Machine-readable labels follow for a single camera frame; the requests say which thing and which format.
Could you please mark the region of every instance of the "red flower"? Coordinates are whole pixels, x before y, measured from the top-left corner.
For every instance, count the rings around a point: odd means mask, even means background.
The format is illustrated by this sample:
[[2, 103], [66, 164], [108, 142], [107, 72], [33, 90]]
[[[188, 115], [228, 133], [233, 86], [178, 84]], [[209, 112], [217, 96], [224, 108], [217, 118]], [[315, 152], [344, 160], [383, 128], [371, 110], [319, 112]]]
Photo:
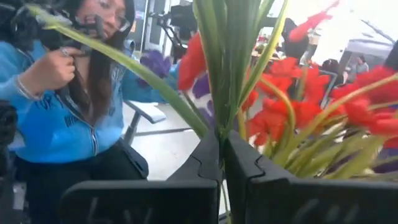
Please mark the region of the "red flower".
[[369, 100], [364, 97], [347, 102], [344, 106], [350, 123], [358, 126], [372, 125], [376, 119], [373, 114], [368, 111], [369, 105]]
[[301, 76], [302, 71], [297, 66], [297, 59], [289, 57], [275, 61], [271, 66], [270, 73], [275, 77], [297, 78]]
[[[394, 71], [390, 68], [378, 66], [369, 72], [361, 73], [357, 75], [357, 78], [353, 84], [347, 84], [343, 87], [332, 91], [332, 97], [339, 99], [343, 96], [350, 94], [351, 92], [375, 83], [379, 80], [387, 78], [394, 74]], [[370, 99], [372, 104], [387, 103], [398, 100], [398, 91], [396, 90], [398, 81], [392, 81], [386, 85], [380, 86], [379, 88], [373, 89], [366, 93], [366, 96]]]
[[309, 68], [305, 79], [305, 99], [318, 104], [325, 94], [325, 87], [329, 83], [328, 75], [319, 75], [318, 67]]
[[318, 104], [310, 102], [295, 102], [296, 128], [304, 128], [316, 115], [322, 112]]
[[[270, 74], [263, 73], [262, 78], [272, 83], [285, 94], [287, 93], [287, 89], [289, 89], [289, 86], [291, 86], [292, 84], [292, 79], [288, 77], [274, 77]], [[259, 81], [257, 83], [257, 86], [268, 96], [275, 96], [275, 93], [263, 82]]]
[[254, 105], [254, 103], [256, 102], [256, 100], [259, 98], [259, 93], [256, 91], [252, 91], [250, 92], [248, 98], [246, 99], [246, 101], [243, 103], [242, 105], [242, 110], [243, 111], [247, 111], [251, 106]]
[[249, 135], [258, 134], [260, 138], [257, 143], [264, 143], [268, 134], [273, 141], [278, 141], [283, 133], [286, 122], [286, 114], [280, 113], [283, 110], [283, 104], [279, 101], [270, 99], [264, 100], [263, 109], [248, 121]]
[[386, 136], [398, 135], [398, 119], [393, 113], [372, 113], [368, 110], [370, 101], [362, 97], [345, 104], [350, 123], [365, 126], [372, 134]]
[[178, 89], [189, 90], [196, 77], [206, 71], [205, 53], [200, 34], [196, 33], [188, 42], [187, 53], [182, 57], [179, 68]]
[[398, 135], [398, 119], [378, 119], [369, 126], [369, 131], [373, 134], [396, 136]]
[[[395, 72], [390, 68], [378, 66], [369, 72], [357, 75], [357, 80], [355, 81], [355, 83], [357, 83], [359, 87], [364, 87], [384, 78], [387, 78], [394, 73]], [[366, 94], [370, 98], [372, 104], [396, 101], [398, 100], [397, 86], [398, 81], [392, 81], [386, 85], [371, 90]]]
[[319, 23], [321, 23], [324, 20], [331, 19], [332, 16], [328, 15], [328, 11], [331, 8], [339, 5], [339, 3], [340, 0], [337, 0], [324, 11], [309, 17], [306, 22], [300, 24], [298, 27], [296, 27], [294, 30], [291, 31], [289, 35], [289, 40], [292, 42], [300, 42], [306, 36], [306, 34], [310, 29], [316, 28], [316, 26], [319, 25]]

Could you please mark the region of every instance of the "hand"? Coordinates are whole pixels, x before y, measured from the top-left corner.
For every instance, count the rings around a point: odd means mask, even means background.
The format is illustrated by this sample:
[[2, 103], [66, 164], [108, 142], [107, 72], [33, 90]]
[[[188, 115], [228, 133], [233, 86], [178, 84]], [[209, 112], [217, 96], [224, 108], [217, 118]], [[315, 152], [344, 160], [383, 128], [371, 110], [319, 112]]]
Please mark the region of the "hand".
[[72, 47], [49, 52], [30, 66], [19, 77], [19, 81], [33, 95], [62, 88], [75, 77], [72, 56], [80, 54], [80, 50]]

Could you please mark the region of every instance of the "camera rig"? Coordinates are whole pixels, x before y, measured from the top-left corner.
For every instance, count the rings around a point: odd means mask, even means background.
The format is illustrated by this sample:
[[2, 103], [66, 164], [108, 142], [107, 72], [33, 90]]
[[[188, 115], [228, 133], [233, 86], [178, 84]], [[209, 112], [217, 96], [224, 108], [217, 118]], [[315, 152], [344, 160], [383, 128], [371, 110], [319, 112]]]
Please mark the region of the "camera rig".
[[172, 43], [172, 55], [174, 63], [187, 51], [187, 46], [183, 42], [187, 42], [193, 33], [198, 29], [195, 16], [193, 15], [192, 3], [186, 6], [172, 6], [168, 13], [154, 13], [151, 12], [149, 17], [157, 20], [157, 25], [160, 26], [166, 36]]

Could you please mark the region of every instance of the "purple flower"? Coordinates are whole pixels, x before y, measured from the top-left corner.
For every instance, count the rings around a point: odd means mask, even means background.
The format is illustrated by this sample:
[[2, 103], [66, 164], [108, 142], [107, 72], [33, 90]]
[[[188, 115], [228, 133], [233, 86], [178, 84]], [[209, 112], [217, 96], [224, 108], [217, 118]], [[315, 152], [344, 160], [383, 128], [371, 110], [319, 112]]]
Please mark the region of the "purple flower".
[[[163, 55], [158, 50], [151, 50], [144, 54], [140, 63], [154, 72], [160, 78], [165, 78], [171, 69], [171, 61], [168, 57], [163, 58]], [[138, 81], [141, 85], [148, 85], [144, 80]]]
[[199, 112], [202, 114], [204, 119], [207, 121], [207, 123], [213, 127], [215, 125], [215, 119], [212, 114], [209, 114], [209, 112], [205, 108], [198, 108]]
[[196, 80], [195, 84], [193, 84], [192, 93], [196, 99], [210, 93], [209, 76], [207, 73]]
[[[206, 104], [207, 108], [198, 108], [199, 112], [203, 115], [204, 119], [210, 125], [210, 127], [214, 127], [216, 124], [216, 120], [214, 117], [214, 104], [212, 100], [209, 100]], [[235, 131], [239, 131], [239, 123], [238, 119], [234, 119], [233, 129]]]

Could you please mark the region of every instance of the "black pants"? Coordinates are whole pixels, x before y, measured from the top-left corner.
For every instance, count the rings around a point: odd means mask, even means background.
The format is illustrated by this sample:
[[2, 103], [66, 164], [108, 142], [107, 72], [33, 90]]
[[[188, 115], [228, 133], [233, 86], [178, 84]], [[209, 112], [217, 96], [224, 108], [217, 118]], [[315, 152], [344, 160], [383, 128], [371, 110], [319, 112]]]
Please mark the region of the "black pants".
[[145, 179], [118, 142], [96, 157], [68, 164], [35, 164], [16, 159], [17, 173], [26, 181], [31, 224], [59, 224], [58, 207], [64, 191], [86, 180]]

